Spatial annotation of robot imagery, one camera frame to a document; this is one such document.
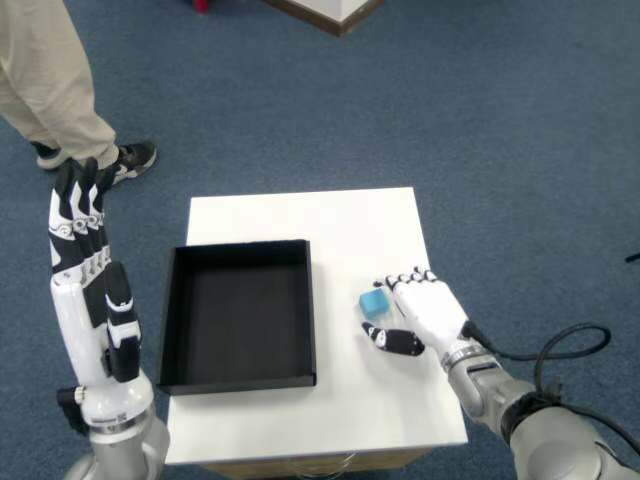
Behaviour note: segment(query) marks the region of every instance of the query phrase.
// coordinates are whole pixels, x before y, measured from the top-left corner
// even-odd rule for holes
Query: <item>red object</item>
[[[209,9],[209,0],[193,0],[193,8],[198,13],[204,13]]]

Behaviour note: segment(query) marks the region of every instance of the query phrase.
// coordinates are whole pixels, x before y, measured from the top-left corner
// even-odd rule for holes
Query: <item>white wall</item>
[[[362,5],[367,3],[367,0],[293,0],[295,3],[299,3],[307,7],[310,10],[314,10],[322,15],[332,18],[341,22],[353,12],[355,12]]]

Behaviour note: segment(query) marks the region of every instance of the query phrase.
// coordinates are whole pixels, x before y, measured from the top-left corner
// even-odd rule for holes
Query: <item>khaki pants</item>
[[[0,0],[0,113],[27,140],[76,160],[115,162],[94,111],[89,62],[62,0]]]

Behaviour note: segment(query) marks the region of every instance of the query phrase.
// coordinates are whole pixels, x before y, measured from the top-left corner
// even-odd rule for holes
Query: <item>robot wrist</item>
[[[458,362],[467,358],[486,355],[487,353],[487,350],[482,345],[473,340],[456,339],[445,350],[438,351],[438,358],[445,373],[449,373]]]

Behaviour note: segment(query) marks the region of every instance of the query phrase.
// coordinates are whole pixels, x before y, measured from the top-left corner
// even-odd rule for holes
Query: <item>wooden baseboard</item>
[[[358,10],[353,12],[343,21],[334,20],[321,13],[306,8],[292,0],[263,0],[269,5],[276,7],[292,17],[310,23],[325,32],[329,32],[336,37],[344,37],[365,18],[384,3],[384,0],[368,0]]]

